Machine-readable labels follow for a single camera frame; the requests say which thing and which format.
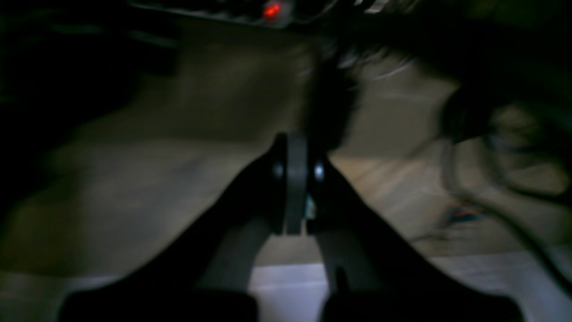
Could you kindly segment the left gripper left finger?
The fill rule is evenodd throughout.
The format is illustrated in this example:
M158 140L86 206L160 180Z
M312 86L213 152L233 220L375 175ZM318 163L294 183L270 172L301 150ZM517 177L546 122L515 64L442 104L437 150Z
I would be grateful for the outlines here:
M60 322L257 322L247 293L260 249L284 229L285 134L165 250L118 281L67 296Z

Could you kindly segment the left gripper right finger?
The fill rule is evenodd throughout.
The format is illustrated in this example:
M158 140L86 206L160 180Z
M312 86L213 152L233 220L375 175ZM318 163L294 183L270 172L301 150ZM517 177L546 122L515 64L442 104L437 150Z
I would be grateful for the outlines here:
M523 321L512 298L429 263L299 134L286 137L286 232L320 250L330 292L321 322Z

